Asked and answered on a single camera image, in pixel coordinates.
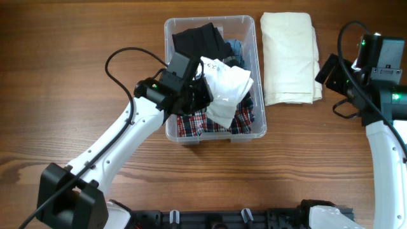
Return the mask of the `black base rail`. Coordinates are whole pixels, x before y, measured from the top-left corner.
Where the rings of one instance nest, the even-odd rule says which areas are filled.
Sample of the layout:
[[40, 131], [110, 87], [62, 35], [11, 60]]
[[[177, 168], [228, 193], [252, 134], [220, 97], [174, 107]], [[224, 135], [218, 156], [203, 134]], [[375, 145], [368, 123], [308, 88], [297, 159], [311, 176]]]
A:
[[127, 228], [131, 229], [211, 229], [211, 228], [252, 228], [252, 229], [291, 229], [310, 228], [304, 210], [267, 209], [252, 211], [194, 211], [172, 210], [134, 211]]

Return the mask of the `black garment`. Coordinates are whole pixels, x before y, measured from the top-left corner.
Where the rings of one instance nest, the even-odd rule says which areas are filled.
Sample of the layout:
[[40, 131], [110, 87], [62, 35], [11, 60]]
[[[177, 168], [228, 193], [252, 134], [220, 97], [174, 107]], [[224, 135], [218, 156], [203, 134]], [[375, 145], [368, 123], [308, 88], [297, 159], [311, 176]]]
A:
[[221, 60], [234, 54], [212, 23], [173, 34], [172, 40], [176, 52], [190, 56]]

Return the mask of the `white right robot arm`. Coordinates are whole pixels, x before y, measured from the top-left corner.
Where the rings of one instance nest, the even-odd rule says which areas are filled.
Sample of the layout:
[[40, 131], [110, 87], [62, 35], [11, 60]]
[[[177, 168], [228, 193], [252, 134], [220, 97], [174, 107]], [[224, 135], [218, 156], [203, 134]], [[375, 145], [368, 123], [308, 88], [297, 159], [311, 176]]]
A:
[[382, 67], [345, 61], [349, 81], [337, 55], [329, 56], [316, 82], [344, 99], [333, 108], [350, 103], [366, 128], [373, 159], [375, 186], [375, 228], [406, 228], [406, 87], [400, 85], [398, 64]]

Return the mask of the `blue denim jeans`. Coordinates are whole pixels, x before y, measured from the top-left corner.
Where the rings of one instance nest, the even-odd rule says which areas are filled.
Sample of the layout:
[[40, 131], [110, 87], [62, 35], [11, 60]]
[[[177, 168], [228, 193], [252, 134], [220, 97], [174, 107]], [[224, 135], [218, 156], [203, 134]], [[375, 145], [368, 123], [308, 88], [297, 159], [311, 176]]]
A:
[[223, 59], [222, 62], [230, 67], [238, 66], [242, 69], [248, 70], [242, 56], [242, 42], [237, 39], [226, 39], [224, 42], [230, 45], [233, 54]]

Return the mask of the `red navy plaid shirt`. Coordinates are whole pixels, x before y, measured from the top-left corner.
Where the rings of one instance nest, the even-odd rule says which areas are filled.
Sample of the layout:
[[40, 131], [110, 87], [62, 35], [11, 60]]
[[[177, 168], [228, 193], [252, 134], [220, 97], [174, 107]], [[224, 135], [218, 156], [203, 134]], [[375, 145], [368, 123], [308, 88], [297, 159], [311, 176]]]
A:
[[255, 121], [254, 102], [248, 92], [238, 104], [235, 116], [229, 128], [212, 121], [206, 114], [197, 112], [193, 116], [177, 116], [179, 137], [195, 137], [203, 133], [229, 132], [231, 134], [250, 134], [251, 123]]

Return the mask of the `clear plastic storage bin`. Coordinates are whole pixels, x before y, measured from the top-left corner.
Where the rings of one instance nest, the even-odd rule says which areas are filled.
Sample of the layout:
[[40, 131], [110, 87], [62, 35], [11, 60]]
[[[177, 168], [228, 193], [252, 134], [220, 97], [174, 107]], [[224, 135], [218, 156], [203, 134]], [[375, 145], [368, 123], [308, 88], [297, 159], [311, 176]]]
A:
[[256, 39], [255, 21], [249, 15], [235, 15], [222, 17], [188, 17], [170, 18], [164, 24], [165, 61], [169, 62], [175, 52], [172, 35], [195, 27], [212, 23], [224, 39], [237, 39], [242, 42], [242, 57], [245, 66], [251, 72], [254, 85], [250, 94], [254, 102], [254, 123], [251, 124], [249, 134], [231, 134], [229, 132], [203, 133], [193, 137], [179, 137], [177, 116], [170, 116], [165, 123], [167, 138], [181, 144], [198, 144], [201, 141], [215, 141], [229, 139], [231, 142], [248, 142], [266, 134], [266, 114], [259, 67], [258, 46]]

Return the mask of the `white printed t-shirt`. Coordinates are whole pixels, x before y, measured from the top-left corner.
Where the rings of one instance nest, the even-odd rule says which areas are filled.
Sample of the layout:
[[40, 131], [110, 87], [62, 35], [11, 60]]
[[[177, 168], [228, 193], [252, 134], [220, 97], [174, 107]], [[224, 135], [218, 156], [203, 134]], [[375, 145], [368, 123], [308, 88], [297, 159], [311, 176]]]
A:
[[230, 128], [238, 104], [251, 89], [254, 80], [249, 70], [227, 66], [218, 59], [201, 57], [203, 76], [213, 101], [207, 106], [206, 116], [224, 128]]

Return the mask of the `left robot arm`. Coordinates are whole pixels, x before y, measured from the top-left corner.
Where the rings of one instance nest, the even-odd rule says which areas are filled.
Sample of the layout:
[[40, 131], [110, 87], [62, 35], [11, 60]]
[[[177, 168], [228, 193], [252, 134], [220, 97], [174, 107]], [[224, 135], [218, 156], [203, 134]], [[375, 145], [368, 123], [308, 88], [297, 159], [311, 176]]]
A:
[[211, 87], [205, 78], [138, 82], [124, 112], [88, 150], [42, 172], [34, 217], [51, 228], [128, 228], [130, 209], [105, 199], [114, 177], [170, 115], [207, 107]]

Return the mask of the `cream cloth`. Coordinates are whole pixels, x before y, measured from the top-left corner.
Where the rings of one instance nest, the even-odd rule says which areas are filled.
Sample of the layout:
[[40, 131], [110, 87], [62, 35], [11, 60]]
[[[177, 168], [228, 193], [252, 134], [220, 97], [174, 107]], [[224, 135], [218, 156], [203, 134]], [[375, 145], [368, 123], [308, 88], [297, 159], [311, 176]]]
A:
[[260, 20], [264, 100], [279, 103], [311, 104], [322, 99], [316, 33], [308, 13], [267, 13]]

